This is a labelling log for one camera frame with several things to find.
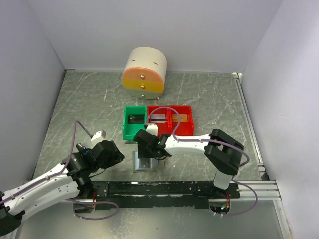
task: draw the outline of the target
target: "white wall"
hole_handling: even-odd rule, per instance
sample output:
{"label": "white wall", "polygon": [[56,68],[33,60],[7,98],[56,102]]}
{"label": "white wall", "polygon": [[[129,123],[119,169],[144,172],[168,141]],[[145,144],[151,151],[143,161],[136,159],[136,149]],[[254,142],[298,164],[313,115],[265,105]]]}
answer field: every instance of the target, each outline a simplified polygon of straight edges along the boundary
{"label": "white wall", "polygon": [[36,166],[63,69],[26,0],[0,7],[0,190]]}
{"label": "white wall", "polygon": [[282,0],[29,0],[66,69],[123,69],[135,47],[168,70],[243,72]]}
{"label": "white wall", "polygon": [[244,72],[258,144],[296,239],[319,237],[319,1],[284,1]]}

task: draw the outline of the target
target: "marble-patterned floor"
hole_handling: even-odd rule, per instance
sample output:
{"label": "marble-patterned floor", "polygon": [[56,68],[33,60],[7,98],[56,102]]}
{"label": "marble-patterned floor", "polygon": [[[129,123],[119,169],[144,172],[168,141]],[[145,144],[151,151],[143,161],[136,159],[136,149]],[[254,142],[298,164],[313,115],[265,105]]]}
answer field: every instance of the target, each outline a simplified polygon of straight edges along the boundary
{"label": "marble-patterned floor", "polygon": [[[125,105],[191,105],[195,135],[207,134],[219,128],[245,146],[251,158],[240,169],[238,180],[261,180],[253,144],[249,136],[235,80],[231,74],[167,73],[164,94],[159,100],[129,96],[121,84],[119,72],[68,71],[45,138],[35,176],[46,172],[67,157],[75,120],[92,133],[104,129],[126,157],[120,164],[108,168],[94,180],[112,181],[184,181],[213,180],[215,167],[201,156],[176,155],[165,161],[165,169],[153,172],[132,171],[132,151],[135,144],[125,144],[122,138],[123,107]],[[89,145],[90,138],[78,128],[76,143]]]}

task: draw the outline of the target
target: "red box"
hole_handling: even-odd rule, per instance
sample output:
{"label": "red box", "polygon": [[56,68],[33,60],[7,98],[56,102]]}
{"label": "red box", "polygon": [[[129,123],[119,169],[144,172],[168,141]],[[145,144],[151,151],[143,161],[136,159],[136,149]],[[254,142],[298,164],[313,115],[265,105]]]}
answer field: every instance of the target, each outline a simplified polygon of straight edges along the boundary
{"label": "red box", "polygon": [[[181,106],[181,105],[167,105],[177,110],[178,113],[182,115],[182,122],[180,123],[176,135],[179,136],[194,136],[194,121],[191,106]],[[154,109],[162,106],[147,106],[147,115],[149,115]],[[153,114],[165,114],[166,122],[165,123],[155,123],[158,126],[158,137],[161,137],[162,134],[172,134],[174,128],[177,126],[178,117],[174,116],[176,113],[171,109],[159,109]]]}

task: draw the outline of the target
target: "purple cable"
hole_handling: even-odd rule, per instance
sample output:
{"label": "purple cable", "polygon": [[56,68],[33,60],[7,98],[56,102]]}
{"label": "purple cable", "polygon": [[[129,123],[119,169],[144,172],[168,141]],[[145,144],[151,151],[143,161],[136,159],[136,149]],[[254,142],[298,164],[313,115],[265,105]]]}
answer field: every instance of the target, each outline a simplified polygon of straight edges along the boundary
{"label": "purple cable", "polygon": [[[180,117],[179,112],[178,112],[176,109],[172,108],[172,107],[169,107],[169,106],[161,106],[161,107],[158,107],[158,108],[155,108],[154,110],[152,110],[151,113],[148,115],[148,117],[147,117],[147,119],[146,119],[146,125],[148,124],[148,122],[149,122],[149,120],[150,120],[150,118],[151,118],[151,115],[152,115],[155,111],[157,111],[157,110],[159,110],[159,109],[170,109],[170,110],[174,111],[174,112],[178,115],[178,123],[177,123],[175,129],[173,130],[173,134],[172,134],[173,138],[174,138],[176,141],[179,141],[179,142],[212,142],[212,143],[221,144],[221,145],[223,145],[223,146],[226,146],[226,147],[229,147],[229,148],[232,148],[232,149],[236,150],[237,152],[243,154],[243,155],[247,158],[247,160],[246,160],[245,162],[241,163],[241,164],[239,165],[239,167],[242,167],[242,166],[246,165],[247,163],[249,163],[250,158],[249,158],[248,154],[245,153],[244,151],[242,151],[241,149],[239,149],[239,148],[237,148],[237,147],[231,145],[231,144],[228,144],[228,143],[225,143],[225,142],[222,142],[222,141],[218,141],[218,140],[214,140],[214,139],[202,139],[202,140],[199,140],[199,139],[180,139],[180,138],[177,138],[176,135],[175,135],[175,133],[176,133],[178,127],[180,126],[181,117]],[[233,217],[233,216],[242,215],[242,214],[244,214],[244,213],[246,213],[246,212],[252,210],[252,209],[257,205],[257,203],[258,203],[258,196],[257,196],[257,193],[255,192],[255,190],[252,189],[252,188],[251,188],[250,186],[248,186],[247,184],[241,183],[241,182],[239,182],[239,181],[236,181],[236,180],[234,180],[233,178],[234,178],[234,177],[232,177],[232,181],[233,181],[233,182],[238,183],[238,184],[240,184],[240,185],[243,185],[243,186],[249,188],[249,189],[255,194],[255,199],[256,199],[256,200],[255,200],[254,204],[253,204],[251,207],[249,207],[248,209],[246,209],[246,210],[244,210],[244,211],[242,211],[242,212],[238,212],[238,213],[234,213],[234,214],[226,214],[226,215],[224,215],[224,216],[223,216],[222,214],[220,214],[221,217]]]}
{"label": "purple cable", "polygon": [[[70,161],[71,161],[71,155],[72,155],[72,152],[73,152],[74,142],[75,142],[75,133],[76,133],[76,124],[77,124],[77,123],[84,129],[84,131],[85,131],[91,138],[93,137],[93,135],[83,126],[83,124],[81,124],[81,122],[79,122],[78,120],[76,120],[75,123],[74,123],[72,143],[71,143],[71,149],[70,149],[70,153],[69,153],[68,159],[67,159],[67,161],[66,161],[64,167],[61,169],[61,171],[49,175],[49,176],[48,176],[49,178],[52,178],[52,177],[55,177],[55,176],[58,176],[58,175],[62,174],[63,171],[66,169],[66,167],[69,165],[69,163],[70,163]],[[20,191],[14,193],[13,196],[7,197],[6,199],[0,201],[0,205],[3,204],[3,203],[5,203],[5,202],[7,202],[7,201],[9,201],[9,200],[11,200],[12,198],[14,198],[14,197],[16,197],[16,196],[18,196],[18,195],[20,195],[21,193],[24,193],[24,192],[30,190],[31,188],[34,188],[35,186],[37,186],[38,184],[40,184],[40,183],[42,183],[42,182],[44,182],[44,181],[47,181],[47,178],[41,178],[41,179],[39,179],[38,181],[36,181],[36,182],[34,182],[34,183],[31,183],[29,186],[27,186],[27,187],[21,189]]]}
{"label": "purple cable", "polygon": [[254,204],[251,205],[251,206],[250,206],[249,208],[247,208],[246,210],[243,210],[243,211],[238,212],[238,213],[233,213],[233,214],[225,214],[225,215],[220,214],[221,217],[234,217],[234,216],[239,216],[239,215],[245,214],[246,212],[249,212],[250,210],[252,210],[252,209],[257,205],[257,203],[258,203],[258,196],[257,196],[257,193],[256,193],[256,191],[255,191],[254,189],[252,189],[252,188],[251,188],[250,186],[248,186],[247,184],[241,183],[241,182],[239,182],[239,181],[237,181],[237,180],[232,179],[232,181],[235,182],[235,183],[238,183],[238,184],[240,184],[240,185],[243,185],[243,186],[245,186],[246,188],[249,188],[249,189],[255,194],[256,200],[255,200]]}
{"label": "purple cable", "polygon": [[112,214],[106,216],[106,217],[102,217],[102,218],[87,218],[87,217],[81,217],[79,216],[76,212],[75,212],[75,206],[73,205],[73,213],[74,215],[77,217],[77,218],[81,218],[81,219],[85,219],[85,220],[91,220],[91,221],[99,221],[99,220],[104,220],[104,219],[107,219],[107,218],[110,218],[112,216],[114,216],[116,213],[119,212],[119,205],[117,205],[116,203],[113,203],[113,202],[109,202],[109,201],[98,201],[98,202],[80,202],[80,201],[77,201],[77,200],[74,200],[74,199],[68,199],[68,201],[71,201],[73,203],[78,203],[78,204],[111,204],[113,206],[116,207],[116,211],[113,212]]}

